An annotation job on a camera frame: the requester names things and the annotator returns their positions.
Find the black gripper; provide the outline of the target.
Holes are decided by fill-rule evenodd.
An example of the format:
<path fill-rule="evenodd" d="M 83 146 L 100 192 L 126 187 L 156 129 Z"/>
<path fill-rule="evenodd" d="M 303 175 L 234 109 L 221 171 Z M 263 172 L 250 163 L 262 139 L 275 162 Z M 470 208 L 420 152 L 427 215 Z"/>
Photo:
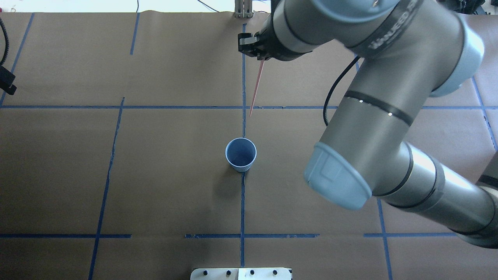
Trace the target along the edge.
<path fill-rule="evenodd" d="M 292 61 L 311 51 L 312 46 L 291 30 L 286 16 L 269 16 L 255 36 L 238 34 L 238 52 L 249 57 Z"/>

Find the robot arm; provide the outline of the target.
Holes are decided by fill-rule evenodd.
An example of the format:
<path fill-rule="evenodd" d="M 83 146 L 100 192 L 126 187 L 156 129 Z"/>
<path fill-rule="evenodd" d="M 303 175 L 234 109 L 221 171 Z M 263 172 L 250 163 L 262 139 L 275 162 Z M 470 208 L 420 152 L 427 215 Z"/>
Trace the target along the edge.
<path fill-rule="evenodd" d="M 497 156 L 472 183 L 405 141 L 428 98 L 480 67 L 484 43 L 468 15 L 435 0 L 276 0 L 259 32 L 238 35 L 238 50 L 291 61 L 332 40 L 363 63 L 314 146 L 309 187 L 350 210 L 374 196 L 496 249 Z"/>

